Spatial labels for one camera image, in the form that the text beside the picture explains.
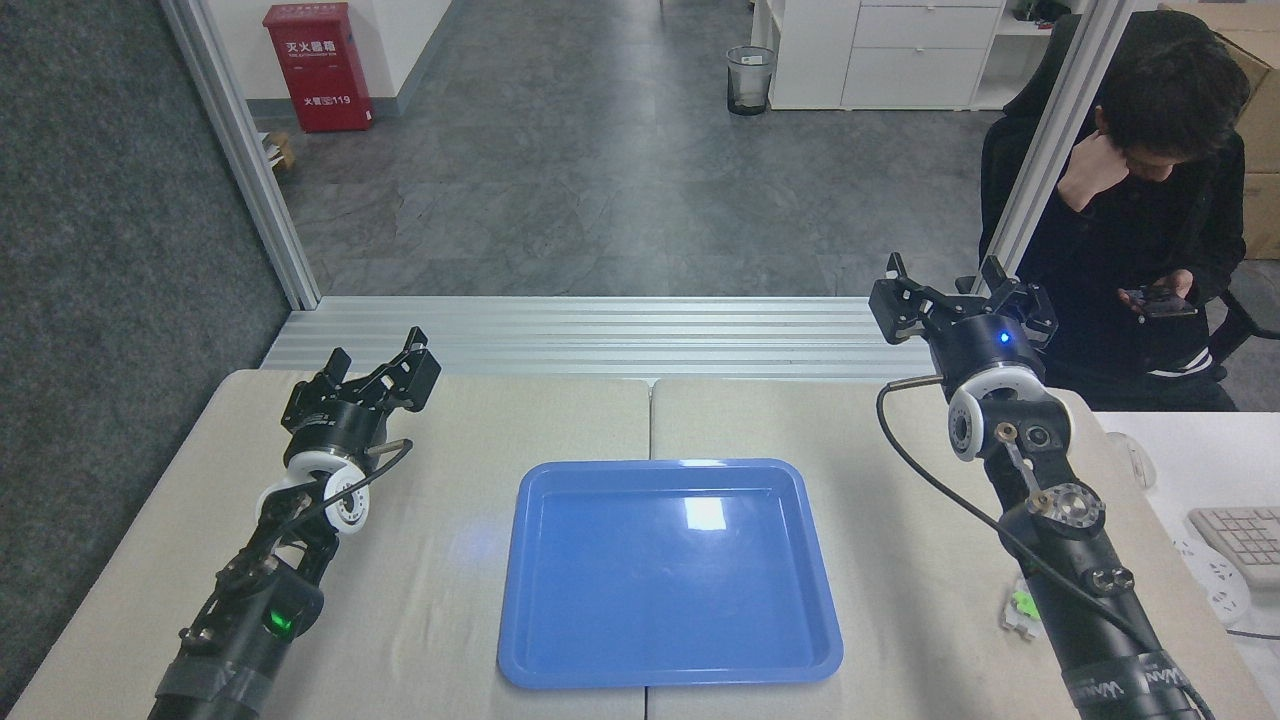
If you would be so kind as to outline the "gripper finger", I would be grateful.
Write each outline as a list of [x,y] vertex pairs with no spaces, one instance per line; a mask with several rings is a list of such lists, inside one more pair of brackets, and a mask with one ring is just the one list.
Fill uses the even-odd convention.
[[890,254],[884,274],[873,283],[868,302],[890,345],[904,343],[911,337],[928,342],[966,316],[965,295],[947,295],[911,279],[899,252]]
[[349,370],[351,357],[343,348],[334,348],[325,366],[310,380],[302,380],[291,391],[283,413],[284,421],[298,421],[333,396]]
[[401,407],[420,413],[440,373],[442,365],[429,350],[426,334],[412,327],[396,357],[349,382],[351,402],[385,413]]
[[987,255],[980,264],[980,278],[989,290],[982,311],[1010,319],[1032,347],[1046,347],[1059,320],[1044,288],[1010,275],[995,255]]

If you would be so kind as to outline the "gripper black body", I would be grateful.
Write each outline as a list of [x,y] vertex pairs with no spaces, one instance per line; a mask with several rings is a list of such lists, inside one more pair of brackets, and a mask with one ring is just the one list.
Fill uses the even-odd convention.
[[996,366],[1024,366],[1039,380],[1044,366],[1021,325],[1002,315],[974,315],[928,331],[934,369],[945,393],[955,392],[980,372]]
[[388,414],[339,400],[314,404],[292,398],[283,413],[283,427],[291,433],[283,460],[303,452],[321,452],[351,461],[370,461],[370,448],[387,439]]

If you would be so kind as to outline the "person's right hand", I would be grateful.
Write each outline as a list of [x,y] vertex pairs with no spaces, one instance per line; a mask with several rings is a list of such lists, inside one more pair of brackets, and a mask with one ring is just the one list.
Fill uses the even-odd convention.
[[1056,191],[1068,208],[1083,213],[1097,195],[1123,182],[1129,172],[1123,151],[1096,129],[1073,146]]

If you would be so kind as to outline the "person's left hand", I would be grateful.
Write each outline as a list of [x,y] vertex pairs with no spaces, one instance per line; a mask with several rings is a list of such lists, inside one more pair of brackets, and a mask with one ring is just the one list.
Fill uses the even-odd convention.
[[1176,278],[1166,277],[1126,291],[1128,304],[1146,320],[1194,316],[1199,311],[1178,292]]

